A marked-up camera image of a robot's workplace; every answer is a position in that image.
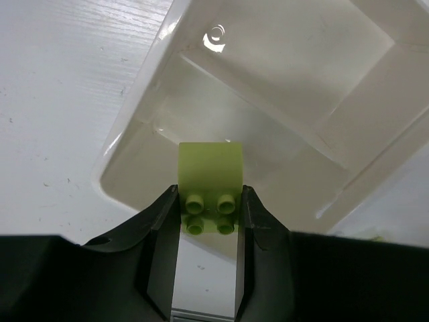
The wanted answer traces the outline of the light green lego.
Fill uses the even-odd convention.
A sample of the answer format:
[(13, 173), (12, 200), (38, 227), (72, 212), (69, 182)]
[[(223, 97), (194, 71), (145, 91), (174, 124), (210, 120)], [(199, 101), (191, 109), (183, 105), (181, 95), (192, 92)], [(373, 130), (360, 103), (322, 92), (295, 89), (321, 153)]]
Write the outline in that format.
[(178, 193), (182, 231), (235, 232), (243, 191), (239, 142), (182, 142), (178, 146)]

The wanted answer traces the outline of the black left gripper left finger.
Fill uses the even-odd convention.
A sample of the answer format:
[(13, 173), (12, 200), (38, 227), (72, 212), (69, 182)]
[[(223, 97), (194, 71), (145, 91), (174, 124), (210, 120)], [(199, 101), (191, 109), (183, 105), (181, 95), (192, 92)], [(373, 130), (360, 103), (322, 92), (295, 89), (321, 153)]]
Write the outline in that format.
[(178, 186), (172, 185), (148, 208), (90, 239), (89, 250), (125, 253), (139, 246), (134, 289), (160, 321), (171, 319), (172, 295), (180, 235)]

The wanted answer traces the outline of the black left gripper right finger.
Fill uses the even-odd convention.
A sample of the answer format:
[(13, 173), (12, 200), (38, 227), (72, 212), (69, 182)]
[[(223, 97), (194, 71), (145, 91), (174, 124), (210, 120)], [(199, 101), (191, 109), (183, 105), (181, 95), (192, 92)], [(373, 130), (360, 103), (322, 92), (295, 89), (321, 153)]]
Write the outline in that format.
[(239, 214), (236, 321), (294, 319), (290, 231), (244, 186)]

